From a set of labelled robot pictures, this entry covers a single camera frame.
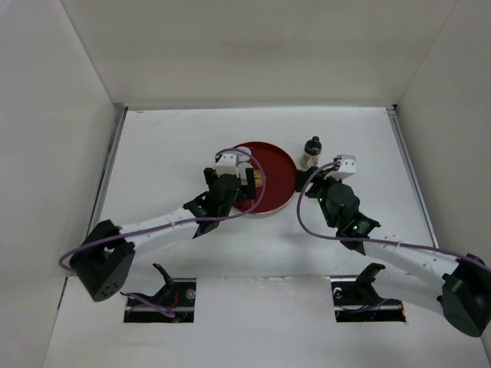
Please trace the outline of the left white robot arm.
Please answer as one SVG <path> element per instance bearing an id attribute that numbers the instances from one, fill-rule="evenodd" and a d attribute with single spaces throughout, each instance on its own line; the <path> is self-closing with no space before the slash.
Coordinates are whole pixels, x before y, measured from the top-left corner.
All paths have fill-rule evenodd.
<path id="1" fill-rule="evenodd" d="M 70 253 L 69 265 L 95 302 L 105 301 L 123 286 L 133 260 L 174 242 L 192 240 L 232 219 L 233 205 L 256 198 L 254 169 L 219 175 L 204 170 L 209 190 L 176 211 L 145 222 L 115 225 L 98 223 L 84 242 Z"/>

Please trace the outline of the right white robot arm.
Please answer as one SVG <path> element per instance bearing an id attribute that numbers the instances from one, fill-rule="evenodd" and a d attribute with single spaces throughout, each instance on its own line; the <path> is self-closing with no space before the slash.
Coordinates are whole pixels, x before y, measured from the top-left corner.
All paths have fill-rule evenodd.
<path id="1" fill-rule="evenodd" d="M 316 199 L 332 240 L 374 259 L 357 277 L 358 298 L 374 306 L 398 299 L 442 316 L 459 332 L 481 337 L 490 323 L 490 267 L 472 254 L 460 255 L 409 244 L 386 232 L 364 215 L 360 199 L 342 180 L 348 172 L 340 163 L 298 171 L 299 198 Z"/>

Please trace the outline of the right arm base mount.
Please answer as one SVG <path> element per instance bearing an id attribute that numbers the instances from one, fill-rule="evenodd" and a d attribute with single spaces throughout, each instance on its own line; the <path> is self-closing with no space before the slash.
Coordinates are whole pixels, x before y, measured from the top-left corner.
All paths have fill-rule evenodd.
<path id="1" fill-rule="evenodd" d="M 384 269 L 382 264 L 371 263 L 359 275 L 331 278 L 338 323 L 406 322 L 402 302 L 381 298 L 372 285 Z"/>

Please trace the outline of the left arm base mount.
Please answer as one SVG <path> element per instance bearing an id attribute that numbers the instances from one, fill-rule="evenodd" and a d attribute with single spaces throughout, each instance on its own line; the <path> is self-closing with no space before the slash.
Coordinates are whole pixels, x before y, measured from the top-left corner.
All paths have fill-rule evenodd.
<path id="1" fill-rule="evenodd" d="M 127 298 L 124 323 L 193 323 L 197 280 L 195 278 L 172 278 L 160 264 L 154 263 L 153 267 L 163 278 L 162 287 L 154 295 L 120 293 Z"/>

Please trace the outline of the silver-lid shaker blue label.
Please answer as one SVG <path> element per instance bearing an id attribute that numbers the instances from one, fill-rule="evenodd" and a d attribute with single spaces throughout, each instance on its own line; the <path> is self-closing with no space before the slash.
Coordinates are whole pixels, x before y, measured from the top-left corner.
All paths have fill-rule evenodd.
<path id="1" fill-rule="evenodd" d="M 238 166 L 239 179 L 242 186 L 254 187 L 255 177 L 254 168 L 250 163 L 240 163 Z"/>

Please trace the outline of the brown spice bottle black cap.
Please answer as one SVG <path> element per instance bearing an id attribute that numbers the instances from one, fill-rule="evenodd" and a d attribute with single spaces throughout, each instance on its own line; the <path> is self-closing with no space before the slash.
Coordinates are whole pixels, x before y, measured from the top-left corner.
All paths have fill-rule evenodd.
<path id="1" fill-rule="evenodd" d="M 303 149 L 303 154 L 300 159 L 300 166 L 303 169 L 317 166 L 322 151 L 322 144 L 318 136 L 313 136 L 308 140 Z"/>

